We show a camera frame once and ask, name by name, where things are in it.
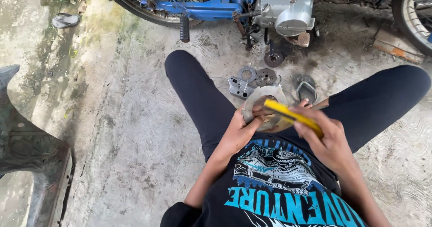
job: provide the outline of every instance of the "engine cover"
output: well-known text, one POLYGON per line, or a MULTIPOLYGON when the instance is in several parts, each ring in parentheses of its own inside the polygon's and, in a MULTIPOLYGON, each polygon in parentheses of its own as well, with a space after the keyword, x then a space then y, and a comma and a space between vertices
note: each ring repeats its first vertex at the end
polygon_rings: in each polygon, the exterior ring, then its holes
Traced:
POLYGON ((274 27, 282 36, 297 36, 311 30, 315 24, 312 18, 313 0, 256 0, 253 24, 263 28, 274 27))

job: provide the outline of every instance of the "blue motorcycle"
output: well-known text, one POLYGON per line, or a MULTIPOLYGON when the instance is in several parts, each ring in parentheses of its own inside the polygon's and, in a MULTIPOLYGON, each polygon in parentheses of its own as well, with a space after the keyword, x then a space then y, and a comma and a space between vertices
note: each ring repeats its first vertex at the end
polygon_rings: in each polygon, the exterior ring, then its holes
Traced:
MULTIPOLYGON (((251 48, 250 34, 264 29, 270 45, 269 62, 282 56, 272 52, 268 29, 295 45, 307 47, 315 26, 314 0, 114 0, 133 14, 155 24, 180 28, 180 39, 189 42, 189 27, 204 21, 234 20, 251 48)), ((432 56, 432 0, 392 0, 394 19, 407 39, 432 56)))

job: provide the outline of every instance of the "motorcycle tire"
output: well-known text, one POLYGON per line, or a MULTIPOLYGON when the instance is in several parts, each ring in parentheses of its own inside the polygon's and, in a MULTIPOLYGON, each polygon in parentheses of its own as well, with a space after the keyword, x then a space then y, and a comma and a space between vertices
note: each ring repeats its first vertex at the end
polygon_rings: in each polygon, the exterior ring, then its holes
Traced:
POLYGON ((392 13, 393 18, 396 22, 396 24, 401 29, 403 35, 423 54, 432 57, 432 49, 422 43, 418 37, 416 37, 413 33, 413 30, 411 30, 407 24, 407 22, 403 18, 403 5, 404 0, 392 0, 392 13))
MULTIPOLYGON (((150 21, 154 24, 162 25, 165 27, 180 28, 180 20, 178 23, 158 20, 158 19, 152 17, 152 15, 149 12, 146 13, 145 9, 139 7, 137 4, 134 4, 137 2, 137 0, 113 0, 113 1, 115 1, 117 4, 119 4, 124 9, 131 12, 132 14, 134 14, 134 15, 136 15, 136 16, 144 19, 144 20, 147 20, 147 21, 150 21)), ((202 21, 202 20, 192 19, 192 20, 189 20, 189 26, 193 27, 193 26, 196 26, 196 25, 201 24, 203 22, 204 21, 202 21)))

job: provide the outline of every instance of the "flip-flop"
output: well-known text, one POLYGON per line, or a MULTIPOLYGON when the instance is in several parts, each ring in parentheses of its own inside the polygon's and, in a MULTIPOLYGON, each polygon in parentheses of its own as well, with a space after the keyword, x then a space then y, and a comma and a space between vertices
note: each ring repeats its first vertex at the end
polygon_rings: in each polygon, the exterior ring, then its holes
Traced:
POLYGON ((59 12, 54 15, 51 24, 56 28, 67 28, 75 26, 79 23, 80 16, 77 14, 71 15, 64 12, 59 12))
POLYGON ((315 90, 315 81, 311 76, 307 74, 297 74, 293 78, 294 86, 297 88, 295 90, 297 98, 299 101, 307 98, 309 99, 309 104, 314 104, 317 100, 317 92, 315 90))

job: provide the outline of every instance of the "black pants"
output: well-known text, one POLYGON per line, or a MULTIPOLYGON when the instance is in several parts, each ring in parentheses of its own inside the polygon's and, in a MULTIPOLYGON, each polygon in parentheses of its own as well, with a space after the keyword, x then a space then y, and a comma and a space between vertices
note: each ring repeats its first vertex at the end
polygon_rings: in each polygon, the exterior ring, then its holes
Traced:
MULTIPOLYGON (((216 88, 201 64, 184 50, 172 52, 165 61, 166 74, 191 116, 201 137, 206 161, 218 145, 235 107, 216 88)), ((322 111, 342 122, 352 152, 400 119, 428 92, 429 75, 422 69, 403 65, 382 70, 329 98, 322 111)), ((259 139, 264 133, 255 133, 259 139)), ((313 155, 308 143, 293 127, 276 136, 313 155)))

